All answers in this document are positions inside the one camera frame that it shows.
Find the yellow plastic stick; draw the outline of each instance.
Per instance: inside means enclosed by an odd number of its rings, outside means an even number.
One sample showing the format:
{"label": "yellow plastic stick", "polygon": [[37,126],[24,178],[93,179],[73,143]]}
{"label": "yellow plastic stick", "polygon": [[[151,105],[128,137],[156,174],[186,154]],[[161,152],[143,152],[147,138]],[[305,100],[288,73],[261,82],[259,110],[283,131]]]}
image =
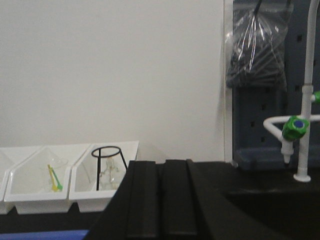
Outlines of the yellow plastic stick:
{"label": "yellow plastic stick", "polygon": [[54,192],[57,192],[59,189],[58,187],[55,185],[55,180],[54,180],[54,176],[52,175],[52,169],[50,167],[50,164],[47,165],[48,166],[48,170],[49,170],[49,174],[50,174],[50,178],[51,178],[51,182],[52,182],[52,190]]}

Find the green plastic stick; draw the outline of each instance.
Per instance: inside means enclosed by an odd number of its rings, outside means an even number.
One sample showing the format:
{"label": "green plastic stick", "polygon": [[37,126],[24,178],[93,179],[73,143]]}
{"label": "green plastic stick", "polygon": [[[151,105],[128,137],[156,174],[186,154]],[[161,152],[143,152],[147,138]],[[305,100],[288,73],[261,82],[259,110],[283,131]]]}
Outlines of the green plastic stick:
{"label": "green plastic stick", "polygon": [[58,186],[57,186],[57,188],[59,189],[59,190],[62,190],[62,185],[60,184],[60,182],[59,182],[59,179],[58,179],[58,177],[57,177],[57,175],[56,175],[56,173],[55,173],[55,170],[51,167],[51,171],[52,171],[52,173],[53,173],[53,175],[54,175],[54,178],[55,178],[55,180],[56,180],[56,182],[58,183]]}

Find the plastic bin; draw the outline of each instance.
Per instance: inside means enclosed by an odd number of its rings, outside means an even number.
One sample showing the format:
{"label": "plastic bin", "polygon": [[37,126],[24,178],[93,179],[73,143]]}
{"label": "plastic bin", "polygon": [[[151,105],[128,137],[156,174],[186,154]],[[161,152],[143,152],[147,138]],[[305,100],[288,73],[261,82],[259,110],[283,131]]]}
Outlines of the plastic bin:
{"label": "plastic bin", "polygon": [[12,202],[4,201],[10,171],[39,148],[40,146],[0,148],[0,214],[7,214],[14,207]]}
{"label": "plastic bin", "polygon": [[[71,168],[89,144],[43,146],[11,171],[4,201],[13,203],[18,214],[66,213]],[[53,190],[50,165],[62,190]]]}
{"label": "plastic bin", "polygon": [[[110,199],[114,196],[119,184],[125,175],[126,169],[121,156],[118,154],[112,159],[101,159],[101,175],[99,190],[97,185],[97,158],[91,152],[103,146],[117,146],[121,148],[126,164],[136,160],[138,141],[109,142],[92,144],[77,164],[72,168],[69,199],[78,204],[81,213],[103,211]],[[110,175],[109,164],[114,165],[115,171]]]}

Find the metal ring stand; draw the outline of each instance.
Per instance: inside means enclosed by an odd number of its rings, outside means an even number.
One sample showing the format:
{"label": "metal ring stand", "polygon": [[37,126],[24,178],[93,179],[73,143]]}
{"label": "metal ring stand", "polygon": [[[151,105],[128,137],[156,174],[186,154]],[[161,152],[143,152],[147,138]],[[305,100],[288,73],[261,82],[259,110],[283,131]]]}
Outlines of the metal ring stand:
{"label": "metal ring stand", "polygon": [[[113,153],[113,154],[109,154],[109,155],[101,155],[101,150],[102,149],[117,149],[117,152]],[[101,172],[101,159],[103,159],[103,158],[111,158],[111,157],[113,157],[115,155],[118,155],[118,154],[121,155],[125,170],[127,170],[127,164],[126,164],[124,155],[123,155],[122,150],[121,150],[120,147],[118,147],[118,146],[101,146],[101,147],[98,147],[98,148],[96,148],[95,150],[93,150],[91,152],[91,156],[92,157],[98,158],[98,160],[97,160],[97,171],[96,171],[96,190],[97,191],[99,191],[99,179],[100,179],[100,172]]]}

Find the green valve handle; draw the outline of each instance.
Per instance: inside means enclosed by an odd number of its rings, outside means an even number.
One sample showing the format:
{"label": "green valve handle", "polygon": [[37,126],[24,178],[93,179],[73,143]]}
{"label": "green valve handle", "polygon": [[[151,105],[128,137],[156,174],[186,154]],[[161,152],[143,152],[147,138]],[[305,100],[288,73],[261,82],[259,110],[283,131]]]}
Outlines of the green valve handle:
{"label": "green valve handle", "polygon": [[313,95],[315,96],[315,101],[314,101],[314,103],[320,104],[320,91],[315,91],[315,92],[313,93]]}
{"label": "green valve handle", "polygon": [[285,140],[293,142],[305,135],[308,126],[309,122],[307,120],[291,116],[283,126],[282,136]]}

